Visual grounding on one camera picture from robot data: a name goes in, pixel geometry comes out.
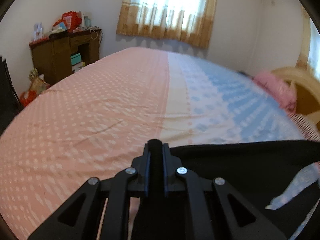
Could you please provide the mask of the teal box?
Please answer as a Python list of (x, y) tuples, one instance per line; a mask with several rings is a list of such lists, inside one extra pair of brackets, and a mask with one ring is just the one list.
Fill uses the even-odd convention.
[(80, 53), (76, 53), (74, 55), (71, 55), (71, 66), (79, 64), (80, 62), (82, 62), (82, 57), (81, 57)]

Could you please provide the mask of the red gift bag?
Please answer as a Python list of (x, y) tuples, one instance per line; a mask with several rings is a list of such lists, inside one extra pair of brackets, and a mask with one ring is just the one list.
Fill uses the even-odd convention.
[(69, 11), (62, 15), (62, 20), (68, 31), (73, 31), (82, 24), (82, 12), (81, 11)]

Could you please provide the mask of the pink and blue bedspread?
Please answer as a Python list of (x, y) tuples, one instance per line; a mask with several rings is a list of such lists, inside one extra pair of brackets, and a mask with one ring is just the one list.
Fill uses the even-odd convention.
[[(170, 148), (305, 140), (251, 79), (191, 56), (125, 49), (40, 94), (2, 134), (1, 216), (10, 233), (29, 239), (89, 178), (113, 178), (152, 139)], [(139, 194), (130, 197), (125, 239)]]

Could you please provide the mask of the red floor bag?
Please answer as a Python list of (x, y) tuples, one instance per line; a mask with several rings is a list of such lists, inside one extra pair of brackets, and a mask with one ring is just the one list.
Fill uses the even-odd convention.
[(26, 107), (37, 97), (37, 92), (34, 90), (28, 90), (20, 95), (20, 102), (23, 107)]

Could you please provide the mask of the black pants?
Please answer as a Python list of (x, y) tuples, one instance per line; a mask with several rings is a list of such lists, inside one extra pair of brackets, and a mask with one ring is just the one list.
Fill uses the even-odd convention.
[[(163, 167), (163, 145), (149, 140), (148, 159), (138, 167), (143, 191), (132, 239), (193, 239), (187, 198), (172, 197)], [(269, 219), (285, 239), (319, 239), (319, 157), (315, 141), (234, 144), (239, 179), (227, 181)]]

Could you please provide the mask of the photo frame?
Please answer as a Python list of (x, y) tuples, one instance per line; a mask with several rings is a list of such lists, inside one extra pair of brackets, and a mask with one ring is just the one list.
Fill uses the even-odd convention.
[(43, 27), (42, 23), (38, 22), (34, 24), (34, 41), (38, 41), (43, 39)]

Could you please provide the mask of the cream wooden headboard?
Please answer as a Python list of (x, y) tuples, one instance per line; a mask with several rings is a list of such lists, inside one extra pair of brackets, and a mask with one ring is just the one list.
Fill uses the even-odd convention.
[(297, 96), (296, 113), (305, 116), (319, 130), (319, 81), (297, 67), (281, 67), (271, 73), (290, 85)]

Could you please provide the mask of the pink pillow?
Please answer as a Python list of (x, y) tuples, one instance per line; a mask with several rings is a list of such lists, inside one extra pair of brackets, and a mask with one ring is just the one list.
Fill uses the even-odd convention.
[(295, 113), (297, 107), (296, 91), (283, 79), (271, 72), (260, 72), (253, 77), (253, 82), (272, 96), (281, 109)]

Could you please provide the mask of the dark wooden desk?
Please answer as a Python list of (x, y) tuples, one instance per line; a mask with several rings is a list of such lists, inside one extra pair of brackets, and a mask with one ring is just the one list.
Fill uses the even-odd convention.
[(33, 67), (54, 85), (73, 74), (71, 56), (79, 53), (85, 65), (99, 60), (102, 30), (63, 31), (52, 38), (29, 44)]

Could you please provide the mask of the beige patterned window curtain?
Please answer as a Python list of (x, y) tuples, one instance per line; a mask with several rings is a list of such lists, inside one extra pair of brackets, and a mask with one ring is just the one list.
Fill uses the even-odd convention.
[(207, 49), (217, 0), (123, 0), (118, 35), (176, 40)]

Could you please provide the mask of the striped pillow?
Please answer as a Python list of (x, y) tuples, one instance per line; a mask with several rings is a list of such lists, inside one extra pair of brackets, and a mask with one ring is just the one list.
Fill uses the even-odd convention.
[(320, 142), (319, 130), (307, 117), (301, 114), (294, 114), (291, 119), (305, 140)]

